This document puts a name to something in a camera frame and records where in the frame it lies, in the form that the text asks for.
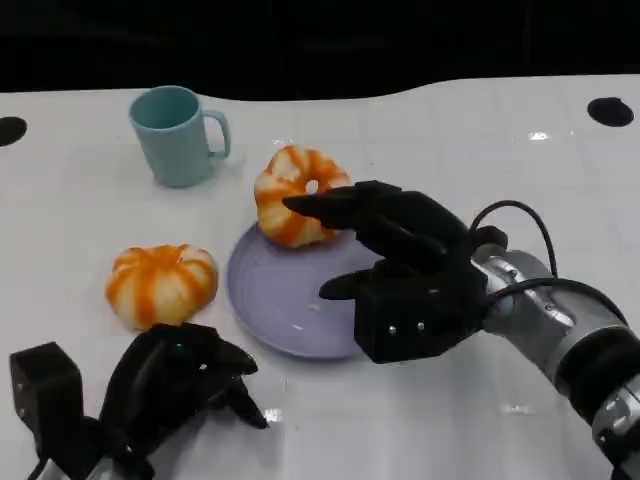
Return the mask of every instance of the black cable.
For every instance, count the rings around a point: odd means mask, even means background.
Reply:
[[[602,303],[602,305],[604,305],[608,310],[611,310],[611,312],[616,317],[620,318],[620,321],[622,323],[624,323],[625,325],[629,325],[618,306],[613,303],[613,300],[607,297],[604,293],[602,293],[597,288],[592,287],[591,285],[587,285],[586,283],[578,282],[576,280],[569,280],[567,278],[532,278],[530,280],[524,280],[514,285],[509,285],[502,290],[498,290],[497,292],[488,295],[482,307],[485,309],[490,309],[496,303],[506,297],[524,293],[525,290],[531,290],[539,287],[559,287],[565,290],[572,290],[574,292],[582,293],[588,297],[594,298],[595,300],[598,300],[600,303]]]
[[[558,263],[556,262],[556,252],[553,248],[553,243],[551,242],[551,235],[549,235],[549,230],[547,229],[546,225],[542,221],[542,218],[540,217],[540,215],[538,215],[538,213],[526,203],[522,203],[517,200],[501,200],[499,202],[492,203],[491,205],[486,207],[484,210],[482,210],[478,215],[476,215],[476,218],[474,218],[473,222],[471,222],[469,231],[474,232],[475,230],[477,230],[478,225],[480,225],[480,222],[484,220],[484,218],[487,215],[489,215],[491,212],[495,210],[498,210],[504,207],[519,208],[520,210],[527,212],[529,216],[533,218],[533,220],[536,222],[536,225],[538,225],[538,228],[540,229],[540,233],[542,233],[542,237],[544,238],[544,244],[547,247],[547,254],[549,255],[549,269],[551,270],[551,274],[554,277],[557,277]]]
[[[36,468],[34,468],[33,472],[31,472],[31,474],[27,477],[27,480],[38,480],[38,478],[40,478],[40,475],[42,475],[42,472],[44,472],[44,467],[47,466],[48,461],[49,459],[47,457],[40,457]]]

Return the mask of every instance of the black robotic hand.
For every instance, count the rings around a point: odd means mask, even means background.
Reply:
[[[320,290],[322,298],[355,300],[355,339],[374,362],[438,356],[480,329],[486,277],[470,258],[482,244],[506,248],[497,228],[470,232],[428,196],[377,181],[283,203],[326,228],[354,230],[384,257]]]
[[[128,473],[152,478],[146,456],[192,416],[229,408],[268,427],[244,375],[258,371],[242,349],[202,325],[156,325],[136,337],[118,363],[100,413],[110,456]]]

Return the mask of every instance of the mug handle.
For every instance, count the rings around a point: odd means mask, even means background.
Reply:
[[[215,118],[222,128],[222,138],[224,138],[224,150],[222,152],[209,152],[209,158],[214,160],[224,160],[231,153],[231,132],[229,129],[229,122],[224,113],[217,110],[204,110],[202,115],[205,117]]]

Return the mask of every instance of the pumpkin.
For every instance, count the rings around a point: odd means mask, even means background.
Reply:
[[[292,212],[282,199],[307,193],[307,184],[316,181],[317,192],[350,184],[349,176],[331,157],[318,150],[289,145],[280,149],[258,176],[254,196],[258,207],[258,226],[274,243],[298,248],[328,242],[338,236],[315,218]]]
[[[130,327],[180,325],[209,303],[218,289],[213,257],[191,245],[129,248],[113,264],[106,296]]]

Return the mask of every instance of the black background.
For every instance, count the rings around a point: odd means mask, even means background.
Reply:
[[[179,84],[245,100],[638,73],[623,0],[4,0],[0,91]]]

